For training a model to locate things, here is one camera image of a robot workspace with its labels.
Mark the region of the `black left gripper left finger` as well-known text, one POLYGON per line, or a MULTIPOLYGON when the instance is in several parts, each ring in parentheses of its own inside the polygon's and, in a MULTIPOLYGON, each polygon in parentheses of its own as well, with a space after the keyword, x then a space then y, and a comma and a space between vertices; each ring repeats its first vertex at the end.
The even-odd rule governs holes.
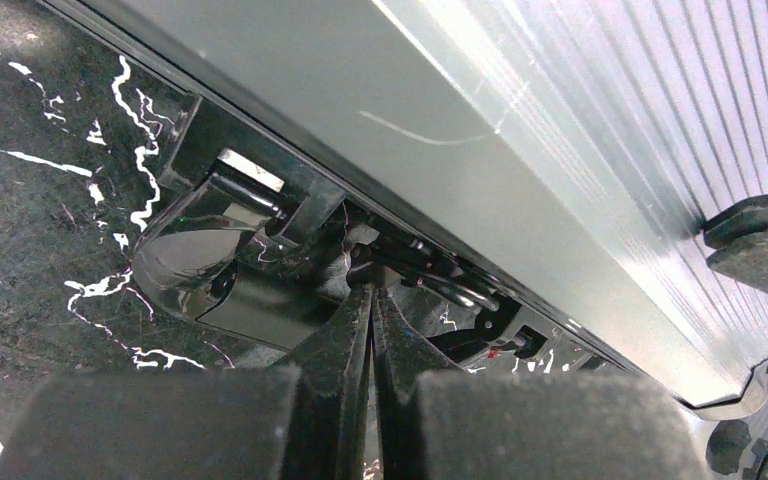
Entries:
POLYGON ((0 479, 357 479, 372 288, 264 369, 60 376, 31 399, 0 479))

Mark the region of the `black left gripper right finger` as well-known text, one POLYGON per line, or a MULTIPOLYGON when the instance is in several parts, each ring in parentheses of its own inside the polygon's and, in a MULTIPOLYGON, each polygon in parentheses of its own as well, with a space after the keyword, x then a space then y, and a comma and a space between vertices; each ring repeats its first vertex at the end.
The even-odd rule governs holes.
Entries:
POLYGON ((387 479, 703 479, 673 400, 623 373, 470 374, 371 303, 387 479))

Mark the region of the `black poker set case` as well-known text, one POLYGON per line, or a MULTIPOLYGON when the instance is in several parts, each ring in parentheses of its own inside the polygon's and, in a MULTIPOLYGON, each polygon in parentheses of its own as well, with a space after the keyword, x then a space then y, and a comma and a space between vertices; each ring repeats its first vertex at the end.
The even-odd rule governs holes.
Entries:
POLYGON ((53 1, 704 419, 768 402, 768 1, 53 1))

